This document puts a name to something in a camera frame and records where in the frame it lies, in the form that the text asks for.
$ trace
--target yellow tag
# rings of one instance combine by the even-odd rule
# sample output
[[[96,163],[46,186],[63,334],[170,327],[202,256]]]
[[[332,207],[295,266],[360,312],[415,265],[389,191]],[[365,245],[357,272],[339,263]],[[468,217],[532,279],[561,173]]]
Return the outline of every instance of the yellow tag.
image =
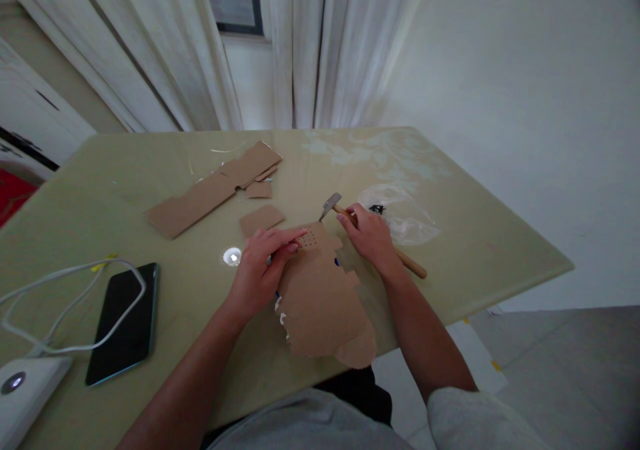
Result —
[[[110,253],[109,256],[107,257],[108,259],[114,259],[116,258],[117,255],[115,253]],[[106,265],[106,263],[101,263],[100,265],[96,265],[95,267],[91,267],[91,271],[96,273],[98,270],[100,270],[102,267],[104,267]]]

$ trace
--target small cardboard square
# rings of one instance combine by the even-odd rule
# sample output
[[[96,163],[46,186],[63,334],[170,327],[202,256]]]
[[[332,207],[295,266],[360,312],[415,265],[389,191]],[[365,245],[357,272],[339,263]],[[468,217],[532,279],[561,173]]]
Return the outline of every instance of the small cardboard square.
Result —
[[[287,342],[296,355],[334,355],[352,368],[371,364],[376,354],[375,331],[358,296],[354,271],[336,265],[339,239],[331,238],[322,223],[313,222],[300,237],[298,254],[287,261],[278,286],[275,309],[287,330]]]
[[[247,198],[271,198],[271,182],[252,182],[246,192]]]
[[[265,205],[242,217],[240,219],[240,227],[242,227],[242,233],[245,238],[250,238],[258,229],[268,230],[284,219],[285,216],[276,207]]]

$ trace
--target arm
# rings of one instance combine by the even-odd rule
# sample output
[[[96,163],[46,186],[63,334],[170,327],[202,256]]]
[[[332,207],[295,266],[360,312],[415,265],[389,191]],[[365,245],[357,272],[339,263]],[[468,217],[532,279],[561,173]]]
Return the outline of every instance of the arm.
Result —
[[[340,214],[337,218],[355,249],[373,264],[385,284],[398,342],[425,404],[439,388],[477,391],[451,336],[396,256],[385,221],[359,203],[347,211],[357,216],[358,228]]]
[[[240,333],[275,294],[285,262],[306,230],[258,230],[247,240],[225,302],[120,441],[118,449],[200,446],[213,398]],[[268,256],[274,254],[270,266]]]

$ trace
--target smartphone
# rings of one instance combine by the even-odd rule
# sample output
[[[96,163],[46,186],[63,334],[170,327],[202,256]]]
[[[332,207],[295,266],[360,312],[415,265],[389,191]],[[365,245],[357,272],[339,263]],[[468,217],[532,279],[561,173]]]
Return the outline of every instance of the smartphone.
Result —
[[[85,383],[97,385],[142,362],[151,353],[158,264],[138,267],[147,282],[147,290],[111,338],[94,348]],[[140,294],[140,282],[131,270],[118,273],[109,280],[105,302],[98,322],[95,342],[99,342]]]

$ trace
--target gray shirt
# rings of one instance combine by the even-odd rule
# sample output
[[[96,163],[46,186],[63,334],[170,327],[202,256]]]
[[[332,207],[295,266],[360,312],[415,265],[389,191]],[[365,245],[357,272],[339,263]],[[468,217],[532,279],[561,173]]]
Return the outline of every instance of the gray shirt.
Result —
[[[454,388],[427,404],[435,449],[548,449],[512,409],[496,398]],[[220,435],[213,449],[394,448],[411,446],[386,425],[334,395],[306,389],[248,416]]]

